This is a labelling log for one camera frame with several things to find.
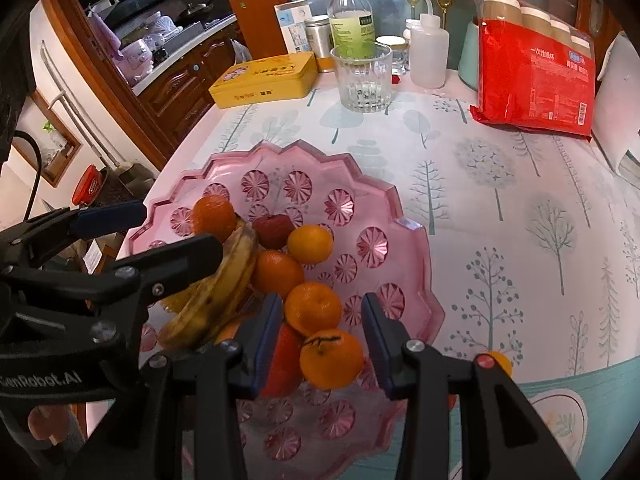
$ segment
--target paper cup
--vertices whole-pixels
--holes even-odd
[[[584,38],[580,38],[580,36],[572,36],[571,37],[572,47],[580,52],[583,56],[588,57],[589,59],[593,59],[591,55],[591,45]]]
[[[564,43],[566,46],[574,46],[571,42],[571,29],[565,22],[551,20],[551,35],[554,40]]]
[[[504,20],[522,25],[522,14],[518,0],[483,0],[482,17],[485,20]]]
[[[548,38],[552,38],[551,17],[535,7],[521,7],[522,25]]]

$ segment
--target tree pattern tablecloth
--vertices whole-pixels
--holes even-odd
[[[359,114],[337,89],[316,89],[228,110],[191,167],[261,140],[304,139],[393,183],[430,235],[446,312],[434,346],[507,355],[582,478],[600,478],[640,418],[639,192],[593,141],[485,126],[469,105],[400,92],[387,110]],[[343,478],[392,478],[400,439]],[[456,436],[452,475],[459,456]]]

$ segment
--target banana peel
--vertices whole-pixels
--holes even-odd
[[[231,297],[229,298],[229,301],[226,305],[225,313],[220,317],[218,322],[211,327],[211,329],[209,330],[209,334],[207,334],[206,338],[202,341],[203,344],[215,340],[220,331],[226,326],[226,324],[238,315],[238,307],[241,305],[242,300],[244,300],[244,298],[246,297],[245,293],[247,287],[249,286],[249,282],[251,281],[251,276],[254,273],[254,267],[257,259],[258,254],[255,253],[252,256],[249,264],[244,269],[244,273],[242,274],[240,281],[231,294]]]
[[[245,226],[246,226],[246,222],[244,220],[242,220],[240,217],[238,217],[238,222],[236,222],[236,229],[238,229],[239,227],[245,227]],[[207,278],[204,278],[204,279],[200,280],[199,282],[191,283],[191,285],[189,285],[184,290],[181,290],[180,292],[176,292],[175,294],[172,294],[171,296],[167,296],[166,298],[164,298],[164,300],[162,300],[160,302],[162,304],[162,307],[167,312],[173,312],[174,314],[180,314],[180,312],[187,305],[187,303],[189,302],[191,297],[196,293],[196,290],[198,290],[198,287],[206,279]]]
[[[257,250],[255,231],[246,225],[236,228],[223,244],[222,263],[216,273],[201,280],[180,313],[162,327],[158,341],[165,349],[197,348],[211,327],[228,316],[229,304],[248,267],[253,272]]]

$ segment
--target plastic bottle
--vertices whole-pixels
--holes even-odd
[[[420,15],[420,25],[411,26],[409,59],[411,81],[422,88],[440,88],[447,76],[449,33],[440,28],[440,17],[434,15],[431,0],[428,12]]]
[[[420,25],[420,20],[404,20],[405,30],[402,32],[402,37],[405,38],[409,49],[411,49],[411,29],[416,25]],[[405,68],[411,70],[411,55],[407,52]]]
[[[366,58],[366,42],[376,39],[369,1],[331,0],[327,14],[334,45],[340,47],[340,55],[353,59]]]

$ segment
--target pink glass fruit bowl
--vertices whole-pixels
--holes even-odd
[[[261,142],[250,152],[212,155],[202,170],[185,171],[165,199],[150,204],[147,223],[128,239],[130,254],[191,236],[191,208],[206,194],[227,197],[247,222],[286,213],[296,226],[319,224],[334,236],[334,252],[306,278],[340,297],[340,328],[365,355],[360,317],[366,292],[411,337],[432,342],[444,311],[431,293],[425,229],[402,216],[396,188],[362,174],[351,155],[326,156],[299,140],[286,148]],[[141,362],[161,350],[156,332],[171,317],[150,308]],[[316,390],[308,383],[285,399],[238,403],[251,480],[335,478],[354,460],[387,450],[402,404],[388,400],[367,358],[348,388]]]

